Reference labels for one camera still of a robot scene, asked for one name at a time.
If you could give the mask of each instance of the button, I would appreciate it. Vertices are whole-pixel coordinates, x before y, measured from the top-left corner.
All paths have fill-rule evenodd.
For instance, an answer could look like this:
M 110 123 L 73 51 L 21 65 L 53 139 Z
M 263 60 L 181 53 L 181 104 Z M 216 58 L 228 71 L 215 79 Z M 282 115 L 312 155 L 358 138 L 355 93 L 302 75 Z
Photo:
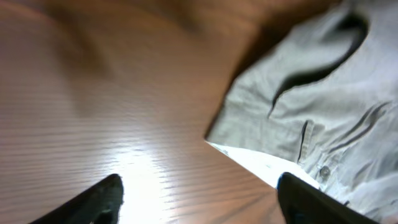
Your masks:
M 322 169 L 319 171 L 321 174 L 322 178 L 327 178 L 330 175 L 330 169 L 327 166 L 322 167 Z

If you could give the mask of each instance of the gray fabric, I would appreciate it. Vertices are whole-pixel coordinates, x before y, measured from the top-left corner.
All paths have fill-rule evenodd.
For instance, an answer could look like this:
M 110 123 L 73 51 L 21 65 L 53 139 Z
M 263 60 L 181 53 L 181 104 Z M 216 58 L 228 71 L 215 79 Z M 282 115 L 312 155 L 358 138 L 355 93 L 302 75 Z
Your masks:
M 284 80 L 345 57 L 357 31 L 335 29 L 352 12 L 369 22 L 360 48 L 326 78 L 274 101 Z M 236 79 L 207 141 L 296 162 L 326 194 L 375 221 L 398 212 L 397 12 L 397 1 L 342 4 L 294 28 Z

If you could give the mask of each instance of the wooden table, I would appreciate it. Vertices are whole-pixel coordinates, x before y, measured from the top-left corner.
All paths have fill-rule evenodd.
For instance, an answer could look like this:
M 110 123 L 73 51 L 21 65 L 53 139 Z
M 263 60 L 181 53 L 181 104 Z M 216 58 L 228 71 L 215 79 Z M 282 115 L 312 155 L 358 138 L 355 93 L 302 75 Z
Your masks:
M 204 135 L 234 74 L 315 2 L 1 0 L 0 223 L 112 173 L 120 224 L 283 223 L 275 191 Z

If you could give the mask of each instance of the folded shirt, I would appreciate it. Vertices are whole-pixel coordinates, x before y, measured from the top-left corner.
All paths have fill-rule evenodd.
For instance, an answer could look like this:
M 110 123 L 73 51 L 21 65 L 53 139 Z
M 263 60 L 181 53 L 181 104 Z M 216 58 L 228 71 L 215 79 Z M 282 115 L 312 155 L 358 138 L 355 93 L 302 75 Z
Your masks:
M 295 27 L 235 80 L 206 140 L 296 163 L 377 222 L 397 213 L 397 12 L 344 2 Z

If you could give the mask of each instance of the wood grain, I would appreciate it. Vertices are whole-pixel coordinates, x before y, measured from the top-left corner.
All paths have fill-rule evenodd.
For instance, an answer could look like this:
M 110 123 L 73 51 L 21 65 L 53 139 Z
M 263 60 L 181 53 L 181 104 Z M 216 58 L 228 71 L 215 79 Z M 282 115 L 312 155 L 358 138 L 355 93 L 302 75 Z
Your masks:
M 203 138 L 234 75 L 316 2 L 0 1 L 0 223 L 112 173 L 120 224 L 282 223 L 274 190 Z

